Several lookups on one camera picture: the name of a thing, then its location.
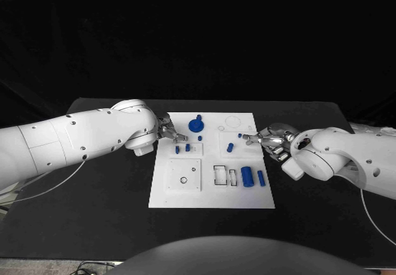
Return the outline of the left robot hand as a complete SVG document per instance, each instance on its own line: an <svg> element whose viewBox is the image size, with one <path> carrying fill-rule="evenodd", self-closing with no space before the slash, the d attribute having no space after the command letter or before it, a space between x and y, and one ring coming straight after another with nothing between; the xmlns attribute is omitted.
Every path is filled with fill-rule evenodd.
<svg viewBox="0 0 396 275"><path fill-rule="evenodd" d="M158 129L157 129L158 139L168 138L172 140L174 144L180 142L187 142L188 137L177 133L171 119L165 117L158 117L157 120L158 120Z"/></svg>

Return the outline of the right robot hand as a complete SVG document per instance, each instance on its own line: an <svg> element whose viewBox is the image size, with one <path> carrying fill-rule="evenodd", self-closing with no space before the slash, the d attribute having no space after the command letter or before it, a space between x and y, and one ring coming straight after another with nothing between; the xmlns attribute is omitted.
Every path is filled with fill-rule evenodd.
<svg viewBox="0 0 396 275"><path fill-rule="evenodd" d="M272 123L253 135L242 134L246 145L257 143L265 149L269 157L278 162L285 161L291 156L291 143L301 131L285 123Z"/></svg>

